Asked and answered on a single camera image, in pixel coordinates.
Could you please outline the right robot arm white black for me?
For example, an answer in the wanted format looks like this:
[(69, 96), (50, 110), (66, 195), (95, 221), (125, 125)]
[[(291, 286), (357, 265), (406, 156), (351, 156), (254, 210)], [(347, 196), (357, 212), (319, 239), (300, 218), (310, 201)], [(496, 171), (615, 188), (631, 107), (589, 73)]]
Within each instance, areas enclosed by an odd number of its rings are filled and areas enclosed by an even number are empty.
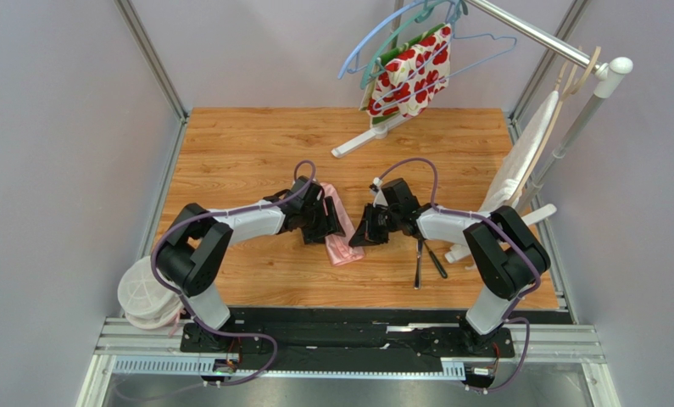
[(402, 178), (372, 190), (375, 200), (365, 206), (350, 246), (385, 244), (397, 231), (417, 240), (466, 246), (483, 282), (465, 317), (478, 335), (486, 336), (500, 327), (517, 301), (551, 267), (547, 250), (510, 206), (469, 213), (420, 203)]

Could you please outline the black handled knife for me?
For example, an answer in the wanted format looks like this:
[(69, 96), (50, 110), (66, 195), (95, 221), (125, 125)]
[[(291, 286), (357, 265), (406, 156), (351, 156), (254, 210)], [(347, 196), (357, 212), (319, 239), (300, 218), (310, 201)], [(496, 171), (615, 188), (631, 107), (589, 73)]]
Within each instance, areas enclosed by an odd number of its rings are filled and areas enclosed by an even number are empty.
[(443, 279), (448, 279), (448, 273), (447, 273), (447, 271), (445, 270), (445, 268), (443, 267), (442, 263), (440, 262), (438, 256), (437, 256), (437, 255), (435, 254), (435, 252), (428, 246), (427, 243), (424, 243), (424, 247), (425, 247), (425, 249), (427, 250), (427, 253), (428, 253), (428, 255), (429, 255), (429, 257), (430, 257), (430, 259), (431, 259), (433, 265), (435, 266), (435, 268), (436, 268), (438, 274), (440, 275), (440, 277), (442, 277)]

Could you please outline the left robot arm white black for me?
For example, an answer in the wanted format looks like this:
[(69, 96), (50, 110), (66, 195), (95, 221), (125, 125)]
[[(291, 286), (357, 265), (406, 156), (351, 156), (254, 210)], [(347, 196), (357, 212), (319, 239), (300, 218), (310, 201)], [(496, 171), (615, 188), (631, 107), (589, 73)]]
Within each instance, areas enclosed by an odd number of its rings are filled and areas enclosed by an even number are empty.
[(209, 210), (190, 203), (157, 241), (152, 272), (198, 324), (218, 331), (231, 316), (215, 285), (229, 247), (295, 230), (306, 244), (345, 234), (333, 198), (306, 176), (248, 206)]

